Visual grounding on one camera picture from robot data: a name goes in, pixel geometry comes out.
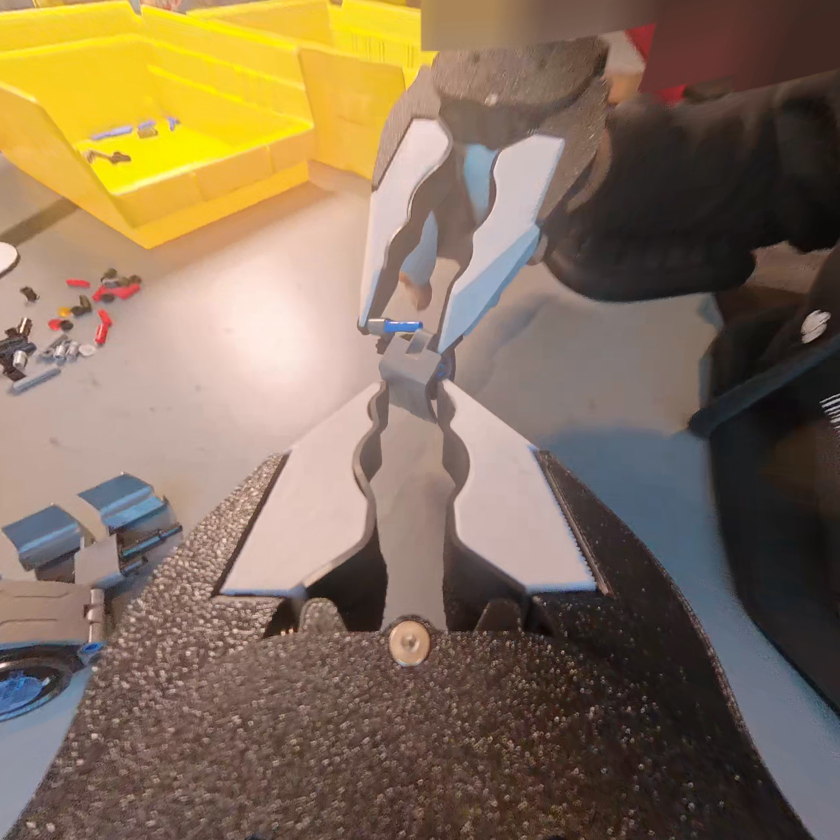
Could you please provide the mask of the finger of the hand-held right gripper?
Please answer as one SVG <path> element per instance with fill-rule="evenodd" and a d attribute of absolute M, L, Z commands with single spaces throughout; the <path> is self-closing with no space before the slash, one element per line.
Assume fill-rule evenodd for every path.
<path fill-rule="evenodd" d="M 358 327 L 382 318 L 400 284 L 403 261 L 449 186 L 453 141 L 444 125 L 414 119 L 373 190 L 361 274 Z"/>
<path fill-rule="evenodd" d="M 449 289 L 437 335 L 439 354 L 446 354 L 498 304 L 534 255 L 539 213 L 564 146 L 561 137 L 533 134 L 498 153 L 490 172 L 494 198 L 472 235 L 469 262 Z"/>

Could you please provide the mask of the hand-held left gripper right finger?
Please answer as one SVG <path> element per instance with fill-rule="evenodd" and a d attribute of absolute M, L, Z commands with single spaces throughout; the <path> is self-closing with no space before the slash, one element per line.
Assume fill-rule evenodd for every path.
<path fill-rule="evenodd" d="M 535 596 L 598 592 L 538 448 L 451 381 L 438 388 L 437 414 L 455 485 L 444 529 L 447 629 L 476 629 L 495 601 L 525 623 Z"/>

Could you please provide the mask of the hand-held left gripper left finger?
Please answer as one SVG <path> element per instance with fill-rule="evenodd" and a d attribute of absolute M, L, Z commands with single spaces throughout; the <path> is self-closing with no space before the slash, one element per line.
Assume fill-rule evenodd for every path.
<path fill-rule="evenodd" d="M 295 623 L 315 599 L 352 632 L 382 627 L 387 569 L 371 482 L 382 465 L 387 385 L 376 381 L 280 459 L 218 579 L 218 595 L 281 599 Z"/>

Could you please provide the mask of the black round toy lens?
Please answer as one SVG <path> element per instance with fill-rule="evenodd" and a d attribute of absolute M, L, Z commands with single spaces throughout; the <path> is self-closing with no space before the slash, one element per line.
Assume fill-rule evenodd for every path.
<path fill-rule="evenodd" d="M 454 380 L 452 380 L 452 381 L 440 381 L 440 380 L 438 379 L 438 375 L 437 375 L 438 366 L 439 366 L 439 364 L 440 364 L 441 357 L 442 357 L 444 354 L 446 354 L 446 353 L 450 353 L 450 352 L 454 352 L 454 353 L 455 353 L 455 349 L 450 348 L 449 350 L 447 350 L 445 353 L 443 353 L 443 354 L 440 356 L 439 360 L 437 361 L 437 366 L 436 366 L 436 369 L 435 369 L 434 374 L 433 374 L 433 376 L 432 376 L 432 379 L 430 380 L 430 382 L 429 382 L 429 384 L 428 384 L 428 387 L 427 387 L 427 395 L 428 395 L 428 397 L 429 397 L 430 401 L 432 401 L 432 402 L 435 402 L 435 401 L 438 399 L 438 390 L 439 390 L 439 388 L 440 388 L 440 384 L 441 384 L 441 383 L 443 383 L 443 382 L 453 382 L 453 381 L 455 380 L 455 379 L 454 379 Z"/>

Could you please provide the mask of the grey curved brick panel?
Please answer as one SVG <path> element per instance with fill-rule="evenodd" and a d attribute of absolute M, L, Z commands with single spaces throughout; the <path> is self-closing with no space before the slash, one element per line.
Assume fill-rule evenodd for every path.
<path fill-rule="evenodd" d="M 390 401 L 415 417 L 434 424 L 436 374 L 441 356 L 431 349 L 432 333 L 394 333 L 384 336 L 385 349 L 380 374 L 388 386 Z"/>

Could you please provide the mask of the person's right hand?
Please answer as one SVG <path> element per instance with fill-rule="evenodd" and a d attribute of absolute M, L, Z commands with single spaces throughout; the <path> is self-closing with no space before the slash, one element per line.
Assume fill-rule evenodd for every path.
<path fill-rule="evenodd" d="M 431 278 L 438 258 L 438 223 L 434 213 L 427 216 L 418 244 L 405 258 L 399 281 L 417 312 L 425 311 L 433 296 Z"/>

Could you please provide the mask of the yellow plastic storage bin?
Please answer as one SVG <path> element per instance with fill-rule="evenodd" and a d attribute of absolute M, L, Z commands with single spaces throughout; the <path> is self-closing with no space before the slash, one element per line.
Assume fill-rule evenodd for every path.
<path fill-rule="evenodd" d="M 294 47 L 318 137 L 316 160 L 370 179 L 385 119 L 435 53 L 420 2 L 141 2 Z"/>
<path fill-rule="evenodd" d="M 146 121 L 159 135 L 140 140 Z M 2 152 L 147 249 L 305 182 L 315 140 L 293 49 L 125 34 L 2 53 Z M 132 162 L 90 164 L 91 149 Z"/>

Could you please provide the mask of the pile of small brick parts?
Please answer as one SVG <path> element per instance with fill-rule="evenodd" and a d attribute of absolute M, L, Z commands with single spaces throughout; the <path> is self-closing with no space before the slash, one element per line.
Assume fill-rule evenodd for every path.
<path fill-rule="evenodd" d="M 143 288 L 114 268 L 99 278 L 70 276 L 52 290 L 24 286 L 21 305 L 2 315 L 2 390 L 19 396 L 94 358 L 114 333 L 120 306 Z"/>

